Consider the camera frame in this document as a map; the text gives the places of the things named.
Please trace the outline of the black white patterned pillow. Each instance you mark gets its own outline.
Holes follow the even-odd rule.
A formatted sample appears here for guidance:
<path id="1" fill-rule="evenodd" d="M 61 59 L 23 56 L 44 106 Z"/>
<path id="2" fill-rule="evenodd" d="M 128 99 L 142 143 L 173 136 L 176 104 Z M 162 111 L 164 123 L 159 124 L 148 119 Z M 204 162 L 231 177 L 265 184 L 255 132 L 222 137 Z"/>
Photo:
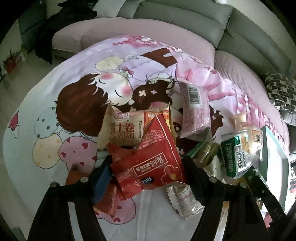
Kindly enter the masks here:
<path id="1" fill-rule="evenodd" d="M 289 80 L 280 73 L 264 73 L 262 75 L 268 98 L 278 109 L 295 114 L 295 80 Z"/>

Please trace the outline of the beige cheese roll snack packet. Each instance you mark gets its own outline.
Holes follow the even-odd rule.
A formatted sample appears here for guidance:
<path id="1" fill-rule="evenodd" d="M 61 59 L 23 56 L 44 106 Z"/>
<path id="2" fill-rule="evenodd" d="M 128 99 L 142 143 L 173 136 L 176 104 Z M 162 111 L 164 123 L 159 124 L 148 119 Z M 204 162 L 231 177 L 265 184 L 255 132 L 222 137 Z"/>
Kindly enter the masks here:
<path id="1" fill-rule="evenodd" d="M 109 104 L 98 135 L 97 149 L 106 149 L 109 142 L 126 147 L 138 146 L 146 126 L 158 114 L 162 114 L 166 123 L 170 124 L 170 108 L 168 106 L 123 113 Z"/>

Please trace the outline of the pink barcode snack packet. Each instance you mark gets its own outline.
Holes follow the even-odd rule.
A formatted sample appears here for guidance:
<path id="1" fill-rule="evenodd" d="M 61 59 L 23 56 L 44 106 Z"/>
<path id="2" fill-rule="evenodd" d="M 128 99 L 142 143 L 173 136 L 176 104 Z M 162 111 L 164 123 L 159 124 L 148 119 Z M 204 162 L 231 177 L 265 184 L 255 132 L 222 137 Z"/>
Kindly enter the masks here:
<path id="1" fill-rule="evenodd" d="M 208 92 L 185 80 L 179 80 L 178 85 L 183 97 L 180 137 L 201 141 L 211 127 Z"/>

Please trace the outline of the cartoon print pink cloth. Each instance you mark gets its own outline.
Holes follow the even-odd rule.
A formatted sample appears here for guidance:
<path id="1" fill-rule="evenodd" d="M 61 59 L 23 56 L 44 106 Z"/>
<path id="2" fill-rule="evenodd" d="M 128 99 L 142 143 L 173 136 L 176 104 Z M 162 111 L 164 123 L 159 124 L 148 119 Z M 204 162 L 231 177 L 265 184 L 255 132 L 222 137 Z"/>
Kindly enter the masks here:
<path id="1" fill-rule="evenodd" d="M 206 48 L 191 55 L 143 36 L 114 37 L 49 72 L 28 92 L 4 132 L 4 161 L 30 213 L 37 212 L 52 181 L 65 183 L 73 165 L 86 173 L 100 166 L 107 152 L 97 149 L 97 141 L 109 103 L 122 112 L 170 109 L 171 129 L 179 133 L 178 78 L 208 90 L 216 140 L 234 130 L 234 115 L 246 113 L 288 150 L 287 125 L 258 76 L 239 60 L 230 72 L 216 70 L 206 54 Z"/>

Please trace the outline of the grey sofa with pink cushions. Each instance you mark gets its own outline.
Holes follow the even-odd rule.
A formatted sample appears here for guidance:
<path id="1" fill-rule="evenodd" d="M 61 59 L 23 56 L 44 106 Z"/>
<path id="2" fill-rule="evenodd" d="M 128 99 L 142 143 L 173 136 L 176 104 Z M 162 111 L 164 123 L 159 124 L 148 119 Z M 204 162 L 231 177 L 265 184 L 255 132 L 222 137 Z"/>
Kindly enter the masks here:
<path id="1" fill-rule="evenodd" d="M 112 16 L 104 6 L 93 20 L 76 21 L 57 31 L 56 54 L 68 58 L 118 35 L 143 35 L 181 48 L 236 83 L 272 119 L 295 153 L 295 127 L 269 103 L 261 75 L 288 76 L 291 60 L 259 25 L 238 8 L 215 1 L 126 1 Z"/>

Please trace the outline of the light grey cushion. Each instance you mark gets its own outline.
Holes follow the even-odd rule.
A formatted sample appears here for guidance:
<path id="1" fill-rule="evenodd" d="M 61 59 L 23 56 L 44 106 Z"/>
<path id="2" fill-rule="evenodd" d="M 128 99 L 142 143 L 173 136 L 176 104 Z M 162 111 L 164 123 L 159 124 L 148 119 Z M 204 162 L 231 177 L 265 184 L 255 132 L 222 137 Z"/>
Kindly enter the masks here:
<path id="1" fill-rule="evenodd" d="M 115 18 L 126 0 L 99 0 L 93 7 L 97 17 Z"/>

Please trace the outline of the teal rimmed white box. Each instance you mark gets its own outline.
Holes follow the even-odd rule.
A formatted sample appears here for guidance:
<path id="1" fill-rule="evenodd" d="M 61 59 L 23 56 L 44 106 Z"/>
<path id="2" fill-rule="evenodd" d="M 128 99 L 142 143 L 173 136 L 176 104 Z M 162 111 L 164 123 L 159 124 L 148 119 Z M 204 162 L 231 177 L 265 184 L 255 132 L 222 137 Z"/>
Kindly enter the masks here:
<path id="1" fill-rule="evenodd" d="M 269 191 L 276 197 L 282 208 L 285 208 L 290 183 L 290 161 L 271 130 L 264 126 L 262 159 L 259 171 L 264 177 Z"/>

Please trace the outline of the clear bag yellow bun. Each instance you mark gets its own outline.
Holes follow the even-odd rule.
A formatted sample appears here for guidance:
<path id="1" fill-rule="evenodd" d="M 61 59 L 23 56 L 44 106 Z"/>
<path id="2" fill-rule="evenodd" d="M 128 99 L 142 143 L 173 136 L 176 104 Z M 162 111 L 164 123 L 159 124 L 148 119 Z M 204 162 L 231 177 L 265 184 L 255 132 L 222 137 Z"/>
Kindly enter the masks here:
<path id="1" fill-rule="evenodd" d="M 239 113 L 233 117 L 235 130 L 241 134 L 242 148 L 250 155 L 259 155 L 263 147 L 262 130 L 247 121 L 247 113 Z"/>

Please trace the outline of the orange brown snack packet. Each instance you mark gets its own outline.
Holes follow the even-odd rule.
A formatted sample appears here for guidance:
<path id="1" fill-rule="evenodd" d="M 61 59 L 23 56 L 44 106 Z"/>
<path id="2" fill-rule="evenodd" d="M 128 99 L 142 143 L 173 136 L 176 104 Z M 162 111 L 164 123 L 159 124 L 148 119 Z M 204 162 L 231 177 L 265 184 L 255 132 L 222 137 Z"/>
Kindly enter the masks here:
<path id="1" fill-rule="evenodd" d="M 71 185 L 78 182 L 83 177 L 89 177 L 90 174 L 82 172 L 76 164 L 71 166 L 68 173 L 65 184 Z M 99 197 L 98 201 L 95 201 L 94 210 L 96 212 L 105 213 L 111 217 L 114 217 L 117 212 L 117 205 L 119 203 L 119 196 L 115 181 L 111 178 L 106 188 L 102 188 L 96 191 L 96 194 L 103 194 Z"/>

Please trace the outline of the green white biscuit packet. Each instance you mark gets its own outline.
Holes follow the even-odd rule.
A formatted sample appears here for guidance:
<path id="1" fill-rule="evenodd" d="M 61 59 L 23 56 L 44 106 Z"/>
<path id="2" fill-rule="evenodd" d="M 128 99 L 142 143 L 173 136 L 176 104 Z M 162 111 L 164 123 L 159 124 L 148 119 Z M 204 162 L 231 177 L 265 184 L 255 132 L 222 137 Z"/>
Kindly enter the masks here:
<path id="1" fill-rule="evenodd" d="M 247 135 L 244 133 L 223 137 L 221 152 L 228 177 L 237 179 L 251 166 Z"/>

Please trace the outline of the red Rose Kiss snack packet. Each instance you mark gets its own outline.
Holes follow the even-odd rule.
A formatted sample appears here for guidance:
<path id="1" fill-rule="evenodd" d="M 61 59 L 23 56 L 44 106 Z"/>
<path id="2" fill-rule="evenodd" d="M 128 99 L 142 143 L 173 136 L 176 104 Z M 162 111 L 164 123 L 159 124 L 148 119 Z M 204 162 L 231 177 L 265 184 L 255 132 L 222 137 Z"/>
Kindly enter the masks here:
<path id="1" fill-rule="evenodd" d="M 130 199 L 144 190 L 154 190 L 173 182 L 186 182 L 184 167 L 173 136 L 162 114 L 156 115 L 144 130 L 136 149 L 108 143 L 111 169 L 120 198 Z"/>

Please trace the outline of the dark clothing pile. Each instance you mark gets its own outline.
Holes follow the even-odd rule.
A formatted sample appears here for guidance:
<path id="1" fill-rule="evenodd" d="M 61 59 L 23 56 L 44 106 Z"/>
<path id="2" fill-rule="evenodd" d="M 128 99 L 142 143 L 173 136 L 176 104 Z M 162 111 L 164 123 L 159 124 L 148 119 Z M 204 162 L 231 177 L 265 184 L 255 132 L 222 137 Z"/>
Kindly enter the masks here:
<path id="1" fill-rule="evenodd" d="M 57 4 L 61 10 L 47 18 L 45 1 L 33 1 L 18 18 L 22 47 L 52 64 L 52 40 L 55 33 L 70 24 L 96 17 L 94 1 L 64 1 Z"/>

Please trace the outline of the white printed snack packet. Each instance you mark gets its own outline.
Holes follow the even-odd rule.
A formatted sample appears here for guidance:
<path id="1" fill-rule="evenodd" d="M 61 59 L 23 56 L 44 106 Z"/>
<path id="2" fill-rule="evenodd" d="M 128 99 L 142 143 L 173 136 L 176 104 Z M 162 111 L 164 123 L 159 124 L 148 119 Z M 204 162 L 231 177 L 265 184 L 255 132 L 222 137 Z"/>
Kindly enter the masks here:
<path id="1" fill-rule="evenodd" d="M 181 182 L 174 182 L 166 188 L 169 201 L 175 213 L 181 219 L 188 219 L 204 210 L 204 206 L 198 202 L 189 185 Z"/>

